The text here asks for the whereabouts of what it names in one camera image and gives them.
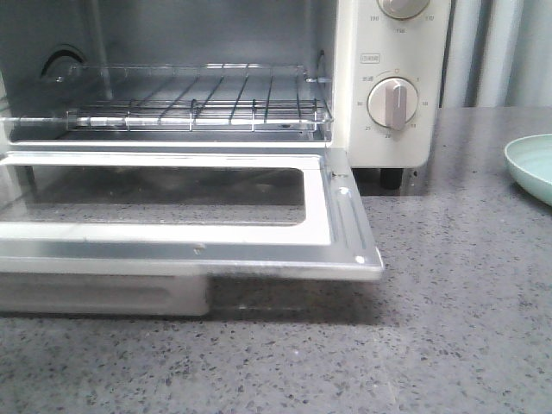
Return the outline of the glass oven door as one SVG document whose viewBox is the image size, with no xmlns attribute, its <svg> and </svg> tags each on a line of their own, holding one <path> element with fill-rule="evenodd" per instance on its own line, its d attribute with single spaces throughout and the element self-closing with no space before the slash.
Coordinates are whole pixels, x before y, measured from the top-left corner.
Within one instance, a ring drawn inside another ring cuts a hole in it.
<svg viewBox="0 0 552 414">
<path fill-rule="evenodd" d="M 203 315 L 216 277 L 372 281 L 383 269 L 339 149 L 1 160 L 4 312 Z"/>
</svg>

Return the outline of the black right oven foot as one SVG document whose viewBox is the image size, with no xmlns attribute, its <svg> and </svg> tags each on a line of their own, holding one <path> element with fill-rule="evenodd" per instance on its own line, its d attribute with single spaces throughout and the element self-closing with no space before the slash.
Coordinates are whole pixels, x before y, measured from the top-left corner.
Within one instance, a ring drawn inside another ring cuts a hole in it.
<svg viewBox="0 0 552 414">
<path fill-rule="evenodd" d="M 379 184 L 386 190 L 397 190 L 402 185 L 403 168 L 381 168 L 379 171 Z"/>
</svg>

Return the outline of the white Toshiba toaster oven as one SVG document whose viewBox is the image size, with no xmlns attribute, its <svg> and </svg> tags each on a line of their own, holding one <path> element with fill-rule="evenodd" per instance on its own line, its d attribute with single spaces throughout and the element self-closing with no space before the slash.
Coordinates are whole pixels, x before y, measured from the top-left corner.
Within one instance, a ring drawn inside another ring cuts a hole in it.
<svg viewBox="0 0 552 414">
<path fill-rule="evenodd" d="M 1 150 L 187 151 L 193 148 L 342 149 L 353 168 L 413 168 L 430 154 L 451 4 L 430 1 L 396 20 L 378 1 L 4 1 L 1 99 L 28 83 L 84 66 L 302 66 L 329 78 L 332 122 L 303 131 L 134 131 L 15 128 Z M 380 81 L 404 78 L 417 110 L 396 131 L 368 114 Z"/>
</svg>

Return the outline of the beige timer knob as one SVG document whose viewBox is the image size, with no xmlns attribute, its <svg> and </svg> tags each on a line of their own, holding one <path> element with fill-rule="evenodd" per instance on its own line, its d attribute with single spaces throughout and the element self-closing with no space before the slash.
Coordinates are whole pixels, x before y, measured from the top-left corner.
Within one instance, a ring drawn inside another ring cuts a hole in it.
<svg viewBox="0 0 552 414">
<path fill-rule="evenodd" d="M 418 93 L 404 78 L 386 78 L 370 91 L 367 111 L 380 126 L 400 131 L 417 110 Z"/>
</svg>

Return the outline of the beige temperature knob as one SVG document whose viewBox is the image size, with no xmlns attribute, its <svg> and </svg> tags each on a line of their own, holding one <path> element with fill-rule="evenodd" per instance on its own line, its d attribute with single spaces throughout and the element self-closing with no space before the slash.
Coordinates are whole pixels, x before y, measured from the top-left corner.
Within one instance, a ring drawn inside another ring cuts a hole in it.
<svg viewBox="0 0 552 414">
<path fill-rule="evenodd" d="M 383 13 L 396 20 L 407 20 L 426 9 L 430 0 L 378 0 Z"/>
</svg>

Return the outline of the light green plate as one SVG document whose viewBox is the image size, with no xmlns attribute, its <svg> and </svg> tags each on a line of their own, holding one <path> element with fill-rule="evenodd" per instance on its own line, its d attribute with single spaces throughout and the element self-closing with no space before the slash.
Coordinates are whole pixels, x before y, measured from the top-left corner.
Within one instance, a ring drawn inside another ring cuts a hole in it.
<svg viewBox="0 0 552 414">
<path fill-rule="evenodd" d="M 529 135 L 504 148 L 505 164 L 513 179 L 530 195 L 551 205 L 551 134 Z"/>
</svg>

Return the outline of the grey curtain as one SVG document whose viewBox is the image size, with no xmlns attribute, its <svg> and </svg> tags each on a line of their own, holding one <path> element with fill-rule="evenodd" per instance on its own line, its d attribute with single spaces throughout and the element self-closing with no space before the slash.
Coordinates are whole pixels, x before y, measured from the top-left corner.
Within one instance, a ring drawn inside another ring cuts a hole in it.
<svg viewBox="0 0 552 414">
<path fill-rule="evenodd" d="M 551 2 L 453 1 L 441 106 L 550 105 Z"/>
</svg>

